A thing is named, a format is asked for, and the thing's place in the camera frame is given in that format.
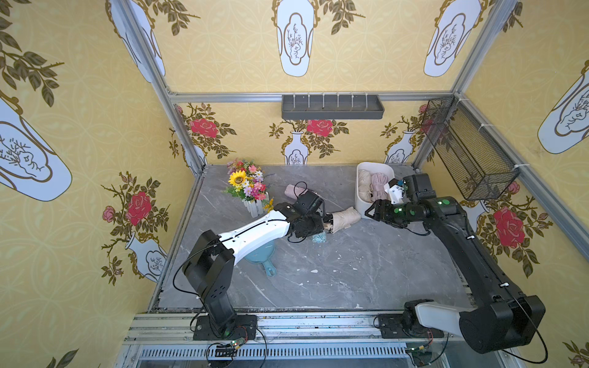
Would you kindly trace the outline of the beige umbrella with black handle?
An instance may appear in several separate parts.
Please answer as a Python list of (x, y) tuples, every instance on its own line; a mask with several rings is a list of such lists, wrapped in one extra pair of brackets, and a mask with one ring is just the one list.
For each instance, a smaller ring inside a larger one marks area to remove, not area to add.
[(350, 228), (360, 220), (360, 213), (354, 207), (349, 207), (344, 211), (328, 213), (324, 217), (324, 229), (329, 233), (336, 233), (342, 229)]

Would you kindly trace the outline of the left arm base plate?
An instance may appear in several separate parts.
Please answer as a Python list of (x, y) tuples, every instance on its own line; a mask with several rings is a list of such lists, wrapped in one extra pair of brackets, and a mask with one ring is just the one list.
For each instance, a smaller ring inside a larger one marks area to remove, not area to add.
[(256, 338), (258, 318), (253, 314), (238, 314), (235, 322), (220, 328), (213, 323), (209, 315), (199, 316), (193, 331), (194, 341), (226, 341), (244, 337), (246, 340)]

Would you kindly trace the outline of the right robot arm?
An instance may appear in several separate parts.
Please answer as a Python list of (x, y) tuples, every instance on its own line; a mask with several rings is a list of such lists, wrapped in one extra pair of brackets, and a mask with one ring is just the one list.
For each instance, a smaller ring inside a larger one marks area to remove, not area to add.
[(475, 308), (430, 299), (408, 301), (401, 320), (406, 334), (444, 331), (463, 338), (479, 354), (509, 352), (539, 337), (544, 304), (535, 295), (525, 295), (501, 270), (476, 237), (463, 207), (451, 196), (437, 196), (426, 174), (405, 177), (400, 188), (406, 201), (377, 199), (365, 216), (403, 229), (422, 223), (426, 234), (434, 234), (446, 247), (475, 300)]

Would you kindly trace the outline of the beige umbrella front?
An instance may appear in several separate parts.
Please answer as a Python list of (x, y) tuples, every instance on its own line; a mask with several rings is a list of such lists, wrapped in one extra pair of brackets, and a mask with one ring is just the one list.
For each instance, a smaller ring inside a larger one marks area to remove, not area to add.
[(357, 174), (358, 198), (364, 202), (372, 202), (371, 173), (367, 170), (358, 170)]

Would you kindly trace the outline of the mint green umbrella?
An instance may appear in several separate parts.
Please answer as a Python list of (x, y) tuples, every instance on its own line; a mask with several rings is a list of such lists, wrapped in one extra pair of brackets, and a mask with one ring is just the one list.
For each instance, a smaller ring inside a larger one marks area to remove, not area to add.
[(323, 244), (327, 241), (327, 235), (325, 232), (320, 232), (318, 234), (315, 234), (311, 237), (311, 240), (313, 243), (316, 244)]

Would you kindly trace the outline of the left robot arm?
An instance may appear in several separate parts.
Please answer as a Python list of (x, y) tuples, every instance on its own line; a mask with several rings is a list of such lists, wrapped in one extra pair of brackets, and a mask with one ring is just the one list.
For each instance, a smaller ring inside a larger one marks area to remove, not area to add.
[(323, 199), (308, 190), (295, 202), (279, 203), (266, 215), (231, 232), (220, 235), (208, 230), (197, 239), (187, 260), (177, 269), (192, 287), (206, 312), (208, 328), (195, 331), (195, 340), (228, 340), (236, 328), (244, 327), (246, 336), (256, 335), (257, 318), (239, 316), (233, 308), (228, 289), (234, 267), (249, 254), (276, 239), (294, 236), (303, 242), (324, 231), (328, 214)]

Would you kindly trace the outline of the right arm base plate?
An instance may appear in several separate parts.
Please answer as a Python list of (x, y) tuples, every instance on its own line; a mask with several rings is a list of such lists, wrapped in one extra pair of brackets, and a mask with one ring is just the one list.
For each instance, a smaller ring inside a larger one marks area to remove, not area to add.
[(438, 339), (445, 336), (443, 331), (425, 328), (413, 314), (406, 311), (402, 314), (378, 314), (374, 326), (380, 331), (383, 339)]

